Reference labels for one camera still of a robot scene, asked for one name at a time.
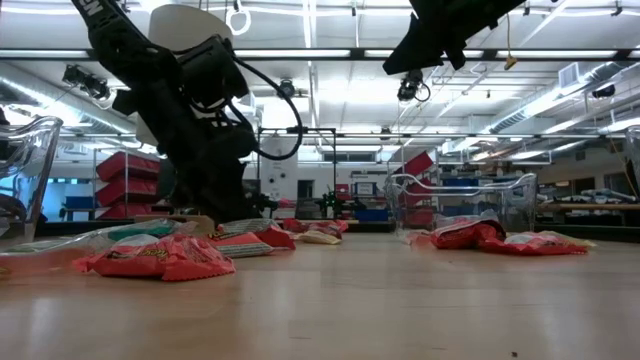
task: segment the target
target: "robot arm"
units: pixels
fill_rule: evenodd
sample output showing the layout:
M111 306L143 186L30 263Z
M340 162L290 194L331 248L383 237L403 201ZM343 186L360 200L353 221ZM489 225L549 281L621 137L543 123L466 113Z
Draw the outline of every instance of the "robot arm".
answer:
M232 97L249 92L234 61L257 70L238 60L230 42L219 36L174 53L150 42L115 0L71 1L87 24L95 57L130 88L118 92L114 109L138 112L158 140L158 152L166 154L175 167L173 198L181 205L196 206L218 222L251 217L251 204L242 188L246 165L239 159L252 151L284 159L299 147L282 157L262 153L251 124L233 107ZM285 100L298 119L301 142L300 116L290 99L285 96ZM241 121L227 118L225 106ZM193 109L210 117L198 118Z

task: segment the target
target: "metal frame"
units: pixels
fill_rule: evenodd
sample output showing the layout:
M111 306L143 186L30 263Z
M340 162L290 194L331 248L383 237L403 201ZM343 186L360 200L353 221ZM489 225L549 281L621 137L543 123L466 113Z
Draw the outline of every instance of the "metal frame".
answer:
M73 52L65 56L64 52ZM244 61L382 61L386 60L392 48L257 48L257 49L235 49L238 57ZM257 53L255 56L243 56L243 51ZM279 52L304 51L296 55L283 55ZM343 52L344 56L324 56L323 52L336 51L336 54ZM469 48L465 49L470 61L482 62L504 62L506 57L502 56L508 49L495 48ZM526 55L516 56L519 62L607 62L607 61L637 61L640 59L638 49L513 49L512 52L526 51ZM611 55L603 55L600 52L610 52ZM42 49L42 48L0 48L0 60L14 61L72 61L86 62L97 61L93 49Z

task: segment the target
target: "table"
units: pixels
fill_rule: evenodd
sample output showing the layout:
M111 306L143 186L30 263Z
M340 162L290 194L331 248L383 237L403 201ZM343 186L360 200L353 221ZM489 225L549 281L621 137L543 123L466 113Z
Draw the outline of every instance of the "table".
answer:
M184 283L0 281L3 358L636 359L640 246L518 258L392 235L236 261Z

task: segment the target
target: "ceiling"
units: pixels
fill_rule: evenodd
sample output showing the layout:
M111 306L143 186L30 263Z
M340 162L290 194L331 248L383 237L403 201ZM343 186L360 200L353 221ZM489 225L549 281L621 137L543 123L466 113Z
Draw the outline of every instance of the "ceiling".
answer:
M148 1L151 0L128 2L132 10L130 18L142 32L147 32L149 27L149 12L144 10ZM197 1L181 3L198 6ZM224 1L202 3L208 3L214 15L224 17ZM313 8L314 1L310 0L310 3ZM493 31L487 28L469 39L468 46L506 48L509 29L514 49L611 49L640 45L640 1L622 1L624 11L619 16L610 15L616 1L561 0L552 3L550 0L531 0L528 3L532 9L530 15L523 16L520 8L510 16L510 26L504 17L498 28ZM393 48L408 28L410 5L406 0L358 0L356 17L351 16L352 1L349 0L315 0L315 12L304 12L306 4L307 0L242 1L245 9L251 12L252 23L246 33L235 37L234 47L355 48L359 45ZM566 8L555 11L558 6ZM89 48L86 26L73 10L69 1L62 0L3 1L0 48ZM306 14L313 25L305 31ZM232 25L240 28L242 16L235 16ZM256 61L250 64L275 81L292 79L305 93L310 87L307 61ZM65 62L12 61L11 65L64 89L61 77L67 65ZM386 75L381 62L314 61L311 66L317 73L319 101L315 125L335 127L341 132L378 132L382 126L407 133L478 132L478 124L490 122L497 114L516 108L527 97L553 86L558 71L567 65L568 62L562 61L520 62L505 71L502 63L469 61L457 72L449 65L424 69L428 75L426 83L432 92L430 101L403 107L396 98L402 75ZM83 62L81 66L108 79L110 86L122 86L97 63ZM259 105L278 101L268 85L252 74L243 73L257 94ZM619 82L618 92L613 100L591 98L585 105L585 98L576 96L538 116L562 122L584 114L585 109L631 96L640 85L635 71L625 73L616 81ZM77 90L72 93L84 96ZM305 121L311 125L312 116L308 113L308 104L303 104L305 102L308 102L305 98L296 99L296 103L302 105ZM419 139L412 145L426 146L442 141Z

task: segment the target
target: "fluorescent light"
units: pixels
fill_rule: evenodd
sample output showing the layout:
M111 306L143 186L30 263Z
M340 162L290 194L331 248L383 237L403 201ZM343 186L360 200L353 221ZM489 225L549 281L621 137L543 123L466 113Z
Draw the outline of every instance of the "fluorescent light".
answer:
M389 57L393 50L365 50L365 57Z
M132 12L146 11L140 6L127 6ZM73 7L67 7L64 9L33 9L33 8L15 8L3 6L1 12L13 13L13 14L27 14L27 15L47 15L47 16L65 16L65 15L78 15L78 10Z
M603 127L602 129L598 130L598 132L600 134L607 134L611 132L626 130L628 127L634 125L640 125L640 118L618 121L609 126Z
M338 145L336 151L339 152L374 152L380 150L380 145ZM331 146L323 146L322 151L333 151Z
M236 56L241 58L309 58L309 57L341 57L346 58L351 55L349 50L323 50L323 49L301 49L301 50L236 50Z
M514 160L524 160L524 159L536 157L538 155L542 155L543 153L544 151L524 151L511 156L511 158Z
M484 51L482 50L463 50L462 53L467 58L481 58L484 55Z
M609 58L616 54L615 50L512 50L511 56L516 58L564 58L589 57ZM499 58L507 58L509 51L498 51Z
M84 50L0 50L0 58L89 59Z
M393 50L365 50L364 52L364 56L365 57L389 57L391 56L391 54L393 53ZM462 52L464 54L465 57L470 58L470 59L477 59L477 58L481 58L482 55L484 55L484 51L482 50L464 50Z
M548 128L547 130L544 131L544 134L553 134L558 131L566 130L577 123L579 123L579 121L576 121L576 120L565 121L563 123L560 123L558 125Z
M407 9L358 9L358 15L371 16L409 16L413 10Z
M476 139L478 139L480 141L488 141L488 142L497 142L498 141L497 137L491 137L491 136L476 136Z
M571 149L572 147L576 147L576 146L578 146L578 145L580 145L580 144L582 144L582 143L583 143L583 141L576 141L576 142L574 142L574 143L570 143L570 144L566 144L566 145L559 146L559 147L555 148L553 151L565 151L565 150L569 150L569 149Z

